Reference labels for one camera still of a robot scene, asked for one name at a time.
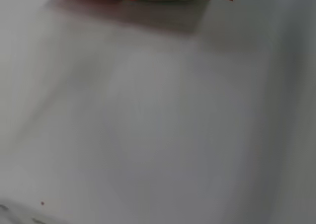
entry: white surface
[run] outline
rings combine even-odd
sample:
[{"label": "white surface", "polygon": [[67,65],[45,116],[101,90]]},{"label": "white surface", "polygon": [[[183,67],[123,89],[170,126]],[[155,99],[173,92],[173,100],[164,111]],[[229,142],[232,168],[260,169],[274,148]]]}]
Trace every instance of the white surface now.
[{"label": "white surface", "polygon": [[70,224],[267,223],[295,1],[0,0],[1,200]]}]

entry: small dark speck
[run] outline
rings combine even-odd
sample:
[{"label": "small dark speck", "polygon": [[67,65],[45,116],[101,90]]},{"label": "small dark speck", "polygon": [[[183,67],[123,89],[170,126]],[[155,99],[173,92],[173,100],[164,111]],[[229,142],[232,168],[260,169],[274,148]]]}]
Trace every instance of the small dark speck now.
[{"label": "small dark speck", "polygon": [[33,221],[35,224],[46,224],[46,223],[44,223],[44,222],[42,222],[42,221],[37,220],[36,218],[32,218],[32,221]]},{"label": "small dark speck", "polygon": [[6,207],[5,205],[2,205],[2,204],[0,204],[0,208],[1,208],[3,211],[8,211],[8,210],[9,210],[8,207]]}]

